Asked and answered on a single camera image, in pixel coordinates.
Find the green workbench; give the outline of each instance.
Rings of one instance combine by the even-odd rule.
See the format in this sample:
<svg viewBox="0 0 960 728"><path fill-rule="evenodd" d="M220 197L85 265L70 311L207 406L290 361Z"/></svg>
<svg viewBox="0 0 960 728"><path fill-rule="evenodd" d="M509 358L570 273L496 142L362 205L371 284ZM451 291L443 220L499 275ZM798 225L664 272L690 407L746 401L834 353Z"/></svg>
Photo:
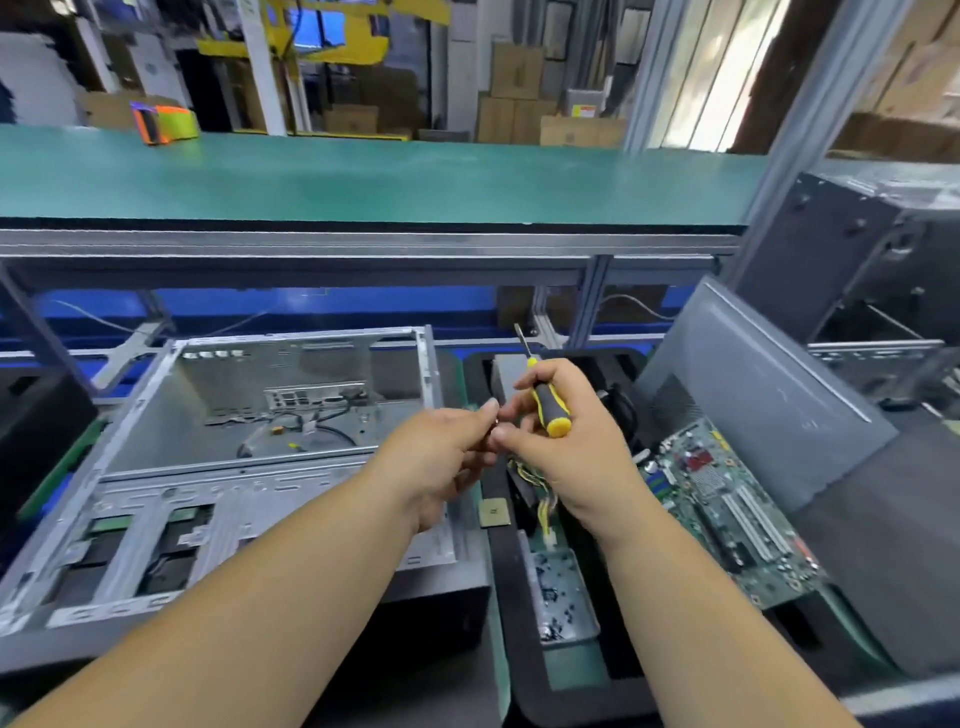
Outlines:
<svg viewBox="0 0 960 728"><path fill-rule="evenodd" d="M763 157L0 125L0 217L739 225Z"/></svg>

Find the yellow wire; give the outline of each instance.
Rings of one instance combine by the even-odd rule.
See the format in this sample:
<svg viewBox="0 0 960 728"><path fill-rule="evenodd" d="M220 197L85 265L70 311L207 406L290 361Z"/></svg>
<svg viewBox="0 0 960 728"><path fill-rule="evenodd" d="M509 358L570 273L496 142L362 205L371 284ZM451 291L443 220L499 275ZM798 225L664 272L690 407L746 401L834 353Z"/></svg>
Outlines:
<svg viewBox="0 0 960 728"><path fill-rule="evenodd" d="M547 483L546 478L532 473L524 463L518 460L511 460L511 463L516 470L516 474L531 485L542 488L546 492L546 497L537 505L537 520L540 522L540 530L543 532L543 535L546 536L550 533L550 511L552 510L550 485Z"/></svg>

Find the cardboard box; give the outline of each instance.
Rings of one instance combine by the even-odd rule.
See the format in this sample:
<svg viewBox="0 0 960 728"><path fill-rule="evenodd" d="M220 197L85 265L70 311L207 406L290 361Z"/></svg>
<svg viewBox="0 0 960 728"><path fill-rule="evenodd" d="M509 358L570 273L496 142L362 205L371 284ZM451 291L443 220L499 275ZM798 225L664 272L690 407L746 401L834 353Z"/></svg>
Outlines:
<svg viewBox="0 0 960 728"><path fill-rule="evenodd" d="M833 150L832 157L953 164L960 161L960 127L854 113Z"/></svg>
<svg viewBox="0 0 960 728"><path fill-rule="evenodd" d="M627 132L626 119L591 119L597 127L597 146L601 149L619 149Z"/></svg>
<svg viewBox="0 0 960 728"><path fill-rule="evenodd" d="M136 91L81 91L77 94L80 108L86 114L86 125L98 129L127 130L136 129L136 121L130 109L130 102L136 101L148 106L178 107L179 101L165 96L149 96Z"/></svg>
<svg viewBox="0 0 960 728"><path fill-rule="evenodd" d="M557 104L553 101L529 101L519 99L514 102L514 130L511 142L514 144L540 144L540 119L553 116Z"/></svg>
<svg viewBox="0 0 960 728"><path fill-rule="evenodd" d="M446 129L420 129L417 131L420 141L465 142L470 141L470 132L449 132Z"/></svg>
<svg viewBox="0 0 960 728"><path fill-rule="evenodd" d="M544 116L540 120L540 146L616 149L623 143L626 130L626 119Z"/></svg>
<svg viewBox="0 0 960 728"><path fill-rule="evenodd" d="M509 144L514 134L514 100L480 97L477 113L477 141Z"/></svg>
<svg viewBox="0 0 960 728"><path fill-rule="evenodd" d="M501 99L540 98L543 49L494 43L490 95Z"/></svg>
<svg viewBox="0 0 960 728"><path fill-rule="evenodd" d="M324 131L327 133L376 134L377 107L359 104L334 104L324 114Z"/></svg>
<svg viewBox="0 0 960 728"><path fill-rule="evenodd" d="M958 70L960 46L914 46L877 103L876 113L909 118L936 112Z"/></svg>
<svg viewBox="0 0 960 728"><path fill-rule="evenodd" d="M540 146L595 147L599 128L594 119L569 116L543 116L540 119Z"/></svg>
<svg viewBox="0 0 960 728"><path fill-rule="evenodd" d="M944 27L944 21L947 20L956 4L957 0L920 0L913 4L900 24L894 39L890 41L890 47L883 54L883 60L877 67L863 96L860 97L860 101L856 105L857 111L876 110L880 97L890 86L894 75L898 73L906 56L915 47L925 46L936 39L937 34ZM957 15L955 15L947 28L957 22ZM949 41L947 37L948 32L945 29L942 33L944 42L960 42L960 28L958 28L957 40Z"/></svg>
<svg viewBox="0 0 960 728"><path fill-rule="evenodd" d="M419 129L424 117L420 110L417 74L408 68L385 65L353 66L360 86L360 103L380 109L378 129Z"/></svg>

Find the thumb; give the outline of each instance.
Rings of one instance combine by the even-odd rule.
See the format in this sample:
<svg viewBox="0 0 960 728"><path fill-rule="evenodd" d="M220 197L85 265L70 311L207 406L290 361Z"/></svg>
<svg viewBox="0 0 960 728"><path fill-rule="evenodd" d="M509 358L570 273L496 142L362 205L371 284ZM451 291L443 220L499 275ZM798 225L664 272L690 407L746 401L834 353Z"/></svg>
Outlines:
<svg viewBox="0 0 960 728"><path fill-rule="evenodd" d="M500 412L500 403L490 398L476 412L470 412L465 417L458 417L450 423L453 428L453 437L462 449L471 448L490 432L496 416Z"/></svg>
<svg viewBox="0 0 960 728"><path fill-rule="evenodd" d="M524 432L510 423L500 423L491 433L500 447L519 455L525 462L543 470L550 462L550 441L533 432Z"/></svg>

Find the pci slot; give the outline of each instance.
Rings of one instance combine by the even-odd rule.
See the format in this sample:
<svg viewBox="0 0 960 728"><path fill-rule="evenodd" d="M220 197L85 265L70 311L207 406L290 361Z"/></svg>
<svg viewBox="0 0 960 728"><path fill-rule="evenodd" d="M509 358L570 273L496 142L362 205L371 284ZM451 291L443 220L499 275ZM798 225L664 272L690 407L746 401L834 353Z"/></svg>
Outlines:
<svg viewBox="0 0 960 728"><path fill-rule="evenodd" d="M727 508L730 509L730 512L733 514L736 522L740 524L740 528L742 528L743 532L747 534L747 538L750 539L750 543L754 545L756 553L759 554L759 557L764 561L773 561L774 555L770 553L770 549L767 548L767 545L763 543L763 540L759 537L759 534L756 533L756 529L754 529L753 524L750 523L750 520L740 509L740 506L736 504L733 496L729 493L725 493L723 496L721 496L721 499L723 499L723 502L726 504Z"/></svg>
<svg viewBox="0 0 960 728"><path fill-rule="evenodd" d="M777 528L770 521L770 517L763 512L763 509L760 508L760 504L756 502L754 494L750 492L750 489L745 485L741 485L736 489L736 494L740 496L740 499L746 503L747 508L750 509L750 512L754 514L756 522L760 524L764 531L767 532L767 536L770 537L770 540L774 542L777 546L777 550L784 556L789 556L793 553L793 549L790 547L790 544L786 542L786 539L783 538L783 535L777 530Z"/></svg>

